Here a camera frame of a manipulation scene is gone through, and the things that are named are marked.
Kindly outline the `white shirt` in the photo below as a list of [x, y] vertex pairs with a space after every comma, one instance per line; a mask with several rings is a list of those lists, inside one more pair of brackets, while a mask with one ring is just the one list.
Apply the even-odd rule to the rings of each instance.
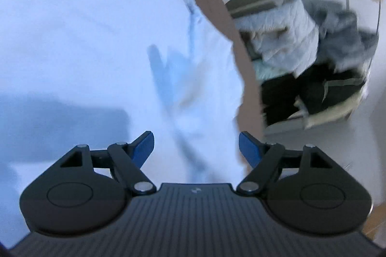
[[28, 232], [22, 190], [78, 144], [153, 132], [162, 182], [239, 182], [244, 84], [195, 0], [1, 0], [1, 242]]

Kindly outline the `basket of clothes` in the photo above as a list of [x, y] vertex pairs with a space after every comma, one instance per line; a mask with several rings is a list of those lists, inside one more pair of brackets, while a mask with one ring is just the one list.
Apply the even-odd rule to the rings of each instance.
[[365, 98], [377, 29], [349, 0], [231, 0], [228, 9], [260, 84], [266, 126], [346, 119]]

